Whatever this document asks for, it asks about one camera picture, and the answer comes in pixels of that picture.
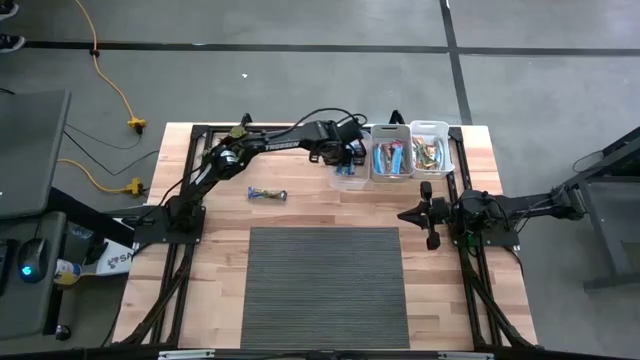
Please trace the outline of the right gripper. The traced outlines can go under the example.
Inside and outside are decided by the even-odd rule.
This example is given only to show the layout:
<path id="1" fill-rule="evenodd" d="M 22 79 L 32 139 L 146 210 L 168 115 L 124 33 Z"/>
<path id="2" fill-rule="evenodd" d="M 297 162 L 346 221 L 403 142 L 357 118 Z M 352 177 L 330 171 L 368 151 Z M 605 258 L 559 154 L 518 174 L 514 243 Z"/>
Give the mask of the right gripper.
<path id="1" fill-rule="evenodd" d="M 431 183 L 428 181 L 422 181 L 420 183 L 420 193 L 422 202 L 419 202 L 415 207 L 409 210 L 399 213 L 397 218 L 418 227 L 425 226 L 428 230 L 428 236 L 426 238 L 427 249 L 437 250 L 441 245 L 441 240 L 439 232 L 435 229 L 435 222 L 431 214 L 433 195 Z"/>

